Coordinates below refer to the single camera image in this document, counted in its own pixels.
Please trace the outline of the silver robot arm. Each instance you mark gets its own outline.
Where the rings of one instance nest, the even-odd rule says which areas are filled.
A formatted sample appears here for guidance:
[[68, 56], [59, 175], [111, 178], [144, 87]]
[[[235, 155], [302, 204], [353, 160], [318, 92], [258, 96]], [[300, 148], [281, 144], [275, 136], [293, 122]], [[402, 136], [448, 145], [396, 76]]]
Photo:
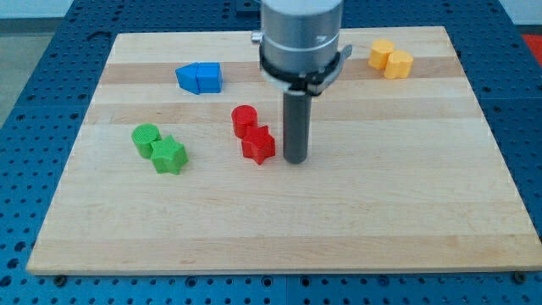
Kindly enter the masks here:
[[343, 0], [260, 2], [259, 45], [264, 77], [283, 92], [283, 157], [307, 159], [312, 99], [339, 77], [352, 46], [339, 49]]

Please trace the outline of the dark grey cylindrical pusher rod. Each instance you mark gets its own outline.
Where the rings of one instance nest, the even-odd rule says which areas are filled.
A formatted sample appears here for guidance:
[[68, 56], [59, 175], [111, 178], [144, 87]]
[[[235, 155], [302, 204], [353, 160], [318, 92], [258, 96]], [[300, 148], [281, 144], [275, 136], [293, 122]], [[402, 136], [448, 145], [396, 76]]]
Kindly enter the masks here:
[[283, 95], [283, 156], [290, 164], [307, 158], [312, 97]]

